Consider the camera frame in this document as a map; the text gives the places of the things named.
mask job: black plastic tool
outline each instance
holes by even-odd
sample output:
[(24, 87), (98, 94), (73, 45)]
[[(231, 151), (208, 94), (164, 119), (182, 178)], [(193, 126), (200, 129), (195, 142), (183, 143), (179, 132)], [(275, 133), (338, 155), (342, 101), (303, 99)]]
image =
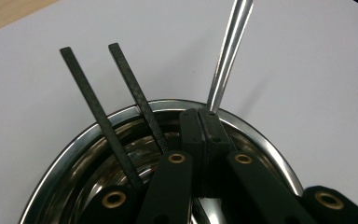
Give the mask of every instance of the black plastic tool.
[(184, 151), (169, 151), (158, 163), (137, 224), (184, 224), (191, 216), (193, 160)]
[(129, 88), (131, 95), (144, 115), (145, 121), (152, 131), (152, 136), (155, 142), (158, 145), (161, 153), (168, 151), (168, 141), (164, 135), (164, 132), (159, 128), (156, 118), (153, 114), (152, 109), (150, 108), (149, 103), (146, 100), (144, 93), (142, 92), (141, 87), (139, 86), (138, 81), (133, 74), (130, 65), (128, 64), (126, 58), (124, 57), (123, 52), (121, 51), (118, 43), (109, 45), (110, 53), (112, 54), (113, 59), (116, 62), (118, 70), (120, 70), (121, 75), (123, 76), (127, 87)]
[(297, 198), (252, 152), (227, 155), (222, 210), (227, 223), (316, 224)]
[(74, 77), (77, 86), (82, 92), (84, 98), (86, 99), (89, 109), (91, 110), (94, 118), (97, 120), (98, 124), (103, 131), (103, 134), (106, 137), (106, 140), (109, 146), (112, 148), (113, 153), (121, 166), (124, 174), (129, 180), (129, 183), (133, 188), (140, 188), (143, 185), (141, 177), (139, 177), (135, 167), (133, 166), (129, 155), (127, 154), (124, 147), (120, 144), (120, 141), (113, 130), (109, 119), (103, 111), (103, 108), (100, 102), (97, 99), (94, 91), (91, 88), (91, 85), (86, 79), (83, 70), (80, 67), (80, 64), (77, 62), (75, 54), (72, 52), (71, 48), (60, 49), (61, 55), (66, 62), (69, 70)]

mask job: chrome bowl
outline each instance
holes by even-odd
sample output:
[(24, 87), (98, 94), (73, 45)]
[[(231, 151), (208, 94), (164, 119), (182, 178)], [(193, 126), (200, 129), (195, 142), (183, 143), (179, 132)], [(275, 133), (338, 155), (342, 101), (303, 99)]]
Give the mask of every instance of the chrome bowl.
[[(158, 100), (149, 103), (158, 124), (168, 138), (178, 136), (179, 113), (204, 104), (184, 100)], [(251, 125), (220, 109), (228, 135), (238, 150), (253, 151), (265, 166), (294, 194), (302, 187), (290, 165), (261, 133)], [(160, 157), (150, 131), (136, 106), (109, 116), (122, 145), (144, 182), (150, 179)], [(20, 223), (77, 223), (90, 199), (111, 185), (127, 185), (100, 127), (93, 124), (76, 137), (51, 164), (28, 202)], [(201, 200), (213, 223), (225, 223), (217, 200)]]

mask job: black plastic part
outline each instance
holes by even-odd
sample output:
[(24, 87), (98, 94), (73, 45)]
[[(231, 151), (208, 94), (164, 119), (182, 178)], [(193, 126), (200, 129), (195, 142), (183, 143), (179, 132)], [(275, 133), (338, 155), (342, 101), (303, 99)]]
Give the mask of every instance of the black plastic part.
[(113, 59), (116, 62), (118, 70), (120, 70), (121, 75), (124, 78), (124, 81), (129, 88), (132, 98), (137, 104), (138, 108), (141, 110), (144, 115), (145, 121), (149, 126), (152, 136), (155, 142), (158, 145), (161, 153), (165, 153), (168, 151), (168, 141), (165, 137), (164, 132), (158, 126), (157, 120), (154, 117), (153, 111), (150, 108), (149, 103), (146, 100), (144, 93), (142, 92), (141, 87), (138, 84), (138, 81), (133, 74), (130, 65), (128, 64), (126, 58), (124, 57), (123, 52), (121, 51), (118, 43), (109, 45), (110, 53), (112, 54)]
[[(130, 189), (124, 186), (111, 186), (98, 192), (87, 205), (85, 211), (78, 220), (79, 224), (131, 224), (136, 219), (146, 187), (140, 189)], [(113, 208), (103, 205), (103, 198), (112, 192), (121, 192), (125, 195), (124, 202)]]
[(101, 130), (103, 131), (103, 134), (109, 146), (112, 148), (113, 153), (121, 166), (121, 169), (128, 178), (129, 183), (134, 188), (140, 188), (143, 185), (141, 177), (138, 176), (138, 173), (133, 166), (129, 155), (127, 154), (124, 147), (120, 144), (115, 130), (113, 130), (113, 127), (109, 122), (109, 119), (107, 118), (106, 114), (104, 113), (103, 108), (97, 99), (97, 96), (95, 95), (94, 91), (91, 88), (91, 85), (87, 81), (87, 78), (84, 75), (80, 64), (78, 63), (75, 54), (72, 52), (71, 48), (60, 49), (60, 52), (66, 62), (66, 65), (71, 71), (72, 76), (77, 83), (77, 86), (82, 92), (87, 104), (89, 105), (89, 109), (91, 110), (92, 114), (94, 115), (94, 118), (100, 125)]
[(162, 155), (136, 223), (184, 224), (190, 221), (192, 165), (191, 156), (184, 151)]
[(222, 206), (227, 223), (316, 223), (254, 154), (228, 154), (225, 186)]
[(311, 187), (304, 190), (301, 201), (319, 223), (358, 223), (358, 206), (336, 190)]
[(188, 109), (179, 115), (180, 136), (182, 138), (182, 150), (191, 155), (193, 165), (193, 196), (203, 197), (202, 192), (205, 182), (203, 171), (208, 164), (205, 157), (205, 136), (203, 135), (197, 109)]
[[(181, 149), (181, 138), (180, 137), (170, 137), (168, 140), (168, 149), (169, 150), (180, 150)], [(193, 158), (193, 167), (196, 165), (194, 160), (194, 156), (191, 155)], [(194, 168), (193, 168), (193, 186), (194, 186), (194, 181), (197, 180), (197, 178), (195, 178), (194, 174)], [(200, 203), (200, 200), (198, 198), (193, 198), (192, 200), (192, 210), (193, 210), (193, 217), (196, 219), (197, 223), (203, 223), (203, 224), (210, 224), (211, 222), (208, 219), (208, 216), (206, 215), (205, 211), (202, 208), (202, 205)]]
[(206, 141), (202, 196), (219, 198), (223, 188), (224, 169), (222, 167), (226, 163), (225, 157), (234, 147), (231, 145), (231, 139), (220, 122), (220, 118), (215, 113), (200, 109), (199, 117)]

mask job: black rod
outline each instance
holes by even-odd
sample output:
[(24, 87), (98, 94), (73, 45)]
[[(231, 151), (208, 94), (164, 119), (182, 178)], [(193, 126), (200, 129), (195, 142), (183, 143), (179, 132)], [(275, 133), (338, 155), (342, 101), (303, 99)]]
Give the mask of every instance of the black rod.
[(157, 143), (159, 150), (161, 151), (161, 153), (167, 152), (167, 138), (165, 137), (164, 132), (159, 128), (156, 118), (154, 117), (153, 111), (150, 108), (150, 105), (147, 102), (145, 95), (142, 92), (142, 89), (139, 86), (139, 83), (136, 80), (135, 75), (133, 74), (130, 65), (124, 57), (124, 54), (121, 51), (121, 48), (118, 43), (109, 45), (109, 51), (112, 54), (112, 57), (116, 62), (117, 68), (123, 76), (124, 81), (126, 82), (127, 87), (131, 92), (132, 98), (134, 99), (138, 108), (144, 115), (145, 121), (148, 124), (150, 130), (152, 131), (152, 136)]
[(97, 99), (94, 91), (91, 88), (91, 85), (87, 81), (86, 76), (84, 75), (80, 64), (78, 63), (75, 54), (72, 52), (71, 48), (60, 49), (61, 55), (66, 62), (69, 70), (74, 77), (78, 88), (82, 92), (84, 98), (86, 99), (89, 109), (91, 110), (94, 118), (97, 120), (98, 124), (105, 135), (105, 138), (109, 146), (113, 150), (113, 154), (116, 157), (116, 160), (121, 166), (124, 174), (128, 178), (129, 183), (135, 189), (140, 188), (143, 185), (141, 177), (138, 176), (135, 167), (133, 166), (129, 155), (126, 153), (124, 147), (120, 144), (120, 141), (113, 130), (109, 119), (103, 111), (103, 108), (100, 102)]

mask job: white table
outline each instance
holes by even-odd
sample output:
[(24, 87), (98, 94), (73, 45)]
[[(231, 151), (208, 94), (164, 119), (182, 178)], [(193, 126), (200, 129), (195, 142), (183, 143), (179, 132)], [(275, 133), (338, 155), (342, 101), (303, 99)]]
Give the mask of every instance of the white table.
[[(70, 46), (106, 112), (134, 102), (118, 42), (148, 100), (206, 102), (232, 3), (63, 0), (0, 29), (0, 223), (94, 119), (59, 49)], [(264, 134), (304, 187), (358, 204), (358, 4), (256, 1), (221, 105)]]

